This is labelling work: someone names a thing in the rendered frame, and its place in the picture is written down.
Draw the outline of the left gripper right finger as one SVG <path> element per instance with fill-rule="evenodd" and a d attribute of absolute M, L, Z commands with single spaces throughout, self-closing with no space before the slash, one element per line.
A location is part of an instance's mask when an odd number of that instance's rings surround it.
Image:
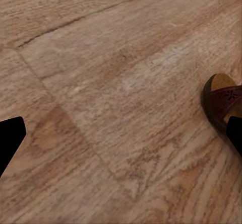
<path fill-rule="evenodd" d="M 242 118 L 235 116 L 229 118 L 226 135 L 242 156 Z"/>

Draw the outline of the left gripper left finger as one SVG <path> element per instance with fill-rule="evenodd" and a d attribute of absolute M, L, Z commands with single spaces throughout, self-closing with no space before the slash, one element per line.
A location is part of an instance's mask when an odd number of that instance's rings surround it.
<path fill-rule="evenodd" d="M 0 122 L 0 176 L 26 136 L 22 116 Z"/>

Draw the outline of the sandal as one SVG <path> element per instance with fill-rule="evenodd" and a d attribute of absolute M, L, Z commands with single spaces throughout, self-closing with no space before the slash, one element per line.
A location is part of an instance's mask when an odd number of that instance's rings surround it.
<path fill-rule="evenodd" d="M 202 102 L 211 124 L 226 135 L 229 118 L 242 118 L 242 85 L 225 73 L 214 74 L 203 88 Z"/>

